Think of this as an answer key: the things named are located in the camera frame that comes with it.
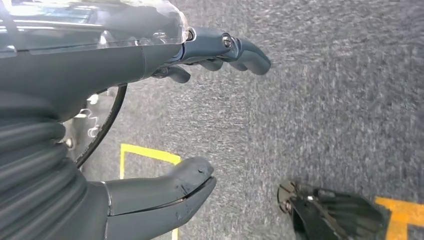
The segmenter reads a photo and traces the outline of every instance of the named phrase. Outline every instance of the prosthetic hand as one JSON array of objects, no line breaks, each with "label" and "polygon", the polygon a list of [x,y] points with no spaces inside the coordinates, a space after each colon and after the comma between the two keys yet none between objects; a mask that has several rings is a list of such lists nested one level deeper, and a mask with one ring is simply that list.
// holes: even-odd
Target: prosthetic hand
[{"label": "prosthetic hand", "polygon": [[4,2],[0,239],[147,240],[187,223],[217,182],[206,159],[157,178],[87,181],[59,143],[61,123],[111,86],[149,77],[185,83],[190,74],[178,65],[217,71],[229,63],[263,75],[270,60],[245,39],[188,27],[165,0]]}]

